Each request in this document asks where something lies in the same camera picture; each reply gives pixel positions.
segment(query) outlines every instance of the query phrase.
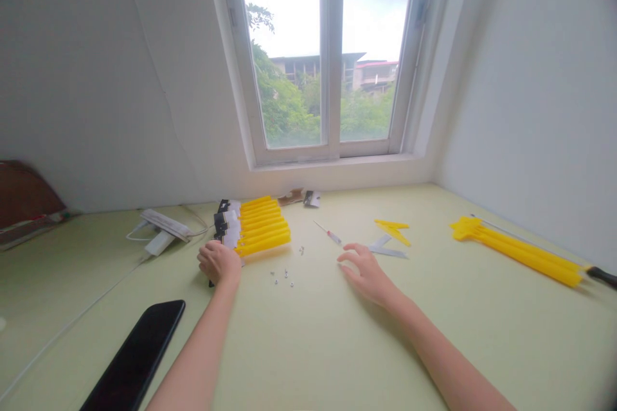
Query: hand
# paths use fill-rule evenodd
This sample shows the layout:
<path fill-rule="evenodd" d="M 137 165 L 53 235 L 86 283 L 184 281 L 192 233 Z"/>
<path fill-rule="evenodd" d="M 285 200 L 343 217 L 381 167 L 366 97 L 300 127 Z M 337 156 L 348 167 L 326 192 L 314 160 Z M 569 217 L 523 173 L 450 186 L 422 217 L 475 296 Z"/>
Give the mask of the hand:
<path fill-rule="evenodd" d="M 240 257 L 233 249 L 223 246 L 220 241 L 209 241 L 200 247 L 197 260 L 199 269 L 214 284 L 219 285 L 224 281 L 233 281 L 236 284 L 240 282 L 242 272 Z"/>
<path fill-rule="evenodd" d="M 349 260 L 360 270 L 358 275 L 350 267 L 341 265 L 341 270 L 345 273 L 347 281 L 368 300 L 385 307 L 387 301 L 398 292 L 398 289 L 381 269 L 375 256 L 368 250 L 367 246 L 362 244 L 347 244 L 343 248 L 345 250 L 353 249 L 357 253 L 345 252 L 337 258 L 337 261 Z"/>

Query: black phone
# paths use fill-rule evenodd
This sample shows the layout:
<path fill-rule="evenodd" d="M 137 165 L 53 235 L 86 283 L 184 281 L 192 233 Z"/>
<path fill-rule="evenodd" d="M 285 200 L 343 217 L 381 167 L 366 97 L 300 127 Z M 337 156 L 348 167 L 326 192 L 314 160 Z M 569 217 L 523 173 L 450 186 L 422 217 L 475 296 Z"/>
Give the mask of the black phone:
<path fill-rule="evenodd" d="M 164 302 L 143 312 L 81 411 L 139 408 L 185 306 L 182 300 Z"/>

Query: window pane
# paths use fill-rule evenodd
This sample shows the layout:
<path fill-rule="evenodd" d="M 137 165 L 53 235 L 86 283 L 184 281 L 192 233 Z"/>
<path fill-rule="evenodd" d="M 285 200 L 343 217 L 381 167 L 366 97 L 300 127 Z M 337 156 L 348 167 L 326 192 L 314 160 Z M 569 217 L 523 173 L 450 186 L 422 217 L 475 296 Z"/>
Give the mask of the window pane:
<path fill-rule="evenodd" d="M 387 138 L 409 0 L 343 0 L 341 141 Z"/>
<path fill-rule="evenodd" d="M 245 2 L 268 148 L 321 144 L 319 0 Z"/>

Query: yellow plastic piece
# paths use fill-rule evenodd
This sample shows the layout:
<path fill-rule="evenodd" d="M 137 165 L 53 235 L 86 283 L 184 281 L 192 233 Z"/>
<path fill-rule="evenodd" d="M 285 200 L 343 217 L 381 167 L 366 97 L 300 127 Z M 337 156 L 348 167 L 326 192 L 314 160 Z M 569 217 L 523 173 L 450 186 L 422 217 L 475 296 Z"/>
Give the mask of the yellow plastic piece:
<path fill-rule="evenodd" d="M 253 207 L 253 206 L 256 206 L 258 204 L 261 204 L 262 202 L 268 202 L 269 200 L 272 200 L 272 198 L 270 196 L 264 196 L 262 198 L 257 198 L 257 199 L 254 199 L 252 201 L 245 202 L 244 204 L 240 205 L 240 210 L 249 209 L 250 207 Z"/>
<path fill-rule="evenodd" d="M 482 226 L 482 220 L 479 218 L 461 217 L 458 223 L 453 223 L 450 226 L 454 229 L 452 237 L 455 240 L 472 239 L 479 241 L 568 287 L 575 287 L 583 279 L 578 273 L 581 268 L 577 264 L 538 249 L 531 244 L 487 229 Z"/>
<path fill-rule="evenodd" d="M 405 236 L 403 236 L 400 233 L 400 231 L 395 230 L 394 228 L 391 228 L 391 227 L 389 227 L 387 225 L 384 225 L 383 223 L 377 223 L 377 226 L 380 227 L 383 231 L 388 233 L 393 238 L 398 239 L 399 241 L 401 241 L 404 245 L 411 246 L 411 243 L 407 240 L 407 238 Z"/>
<path fill-rule="evenodd" d="M 406 223 L 387 222 L 385 220 L 375 220 L 375 223 L 381 223 L 390 228 L 409 228 L 409 225 Z"/>
<path fill-rule="evenodd" d="M 274 218 L 270 218 L 268 220 L 262 220 L 261 222 L 256 222 L 256 223 L 247 223 L 247 224 L 242 224 L 242 231 L 243 232 L 247 232 L 247 231 L 252 231 L 252 230 L 256 230 L 262 227 L 265 227 L 267 225 L 272 225 L 274 223 L 287 223 L 285 221 L 285 219 L 283 218 L 283 216 L 278 216 L 278 217 L 274 217 Z"/>
<path fill-rule="evenodd" d="M 240 223 L 242 224 L 242 227 L 244 227 L 244 225 L 250 225 L 252 223 L 261 222 L 263 220 L 267 220 L 268 218 L 274 218 L 278 216 L 281 216 L 281 209 L 275 211 L 268 211 L 267 213 L 263 214 L 251 215 L 247 218 L 240 217 Z"/>
<path fill-rule="evenodd" d="M 284 229 L 289 229 L 289 225 L 287 225 L 286 221 L 271 223 L 270 225 L 264 225 L 260 228 L 253 228 L 250 230 L 241 229 L 240 235 L 242 239 L 252 238 L 255 236 L 261 236 L 263 233 L 271 232 L 274 230 L 282 231 Z"/>
<path fill-rule="evenodd" d="M 264 239 L 252 245 L 237 247 L 236 252 L 238 253 L 240 257 L 244 257 L 250 254 L 254 254 L 255 252 L 260 252 L 261 250 L 267 250 L 273 247 L 286 244 L 288 242 L 291 242 L 291 232 L 290 231 L 277 234 L 276 236 Z"/>
<path fill-rule="evenodd" d="M 253 215 L 259 215 L 261 213 L 265 213 L 268 211 L 280 210 L 281 208 L 278 206 L 276 201 L 266 202 L 264 205 L 258 204 L 255 207 L 250 207 L 249 209 L 241 209 L 240 217 L 245 218 Z"/>
<path fill-rule="evenodd" d="M 290 232 L 289 226 L 287 226 L 287 224 L 285 224 L 285 226 L 283 227 L 277 227 L 269 232 L 261 232 L 261 229 L 260 229 L 258 233 L 255 233 L 252 236 L 248 236 L 246 238 L 242 238 L 241 240 L 238 240 L 238 247 L 244 246 L 244 245 L 255 244 L 255 243 L 258 243 L 259 241 L 272 238 L 273 236 L 277 236 L 284 232 Z"/>

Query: window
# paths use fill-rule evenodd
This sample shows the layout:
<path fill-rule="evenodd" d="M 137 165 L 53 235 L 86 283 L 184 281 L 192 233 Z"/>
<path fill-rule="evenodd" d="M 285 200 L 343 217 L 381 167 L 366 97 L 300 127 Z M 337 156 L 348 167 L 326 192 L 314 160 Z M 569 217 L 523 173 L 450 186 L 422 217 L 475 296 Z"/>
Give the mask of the window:
<path fill-rule="evenodd" d="M 259 165 L 398 153 L 429 0 L 227 0 Z"/>

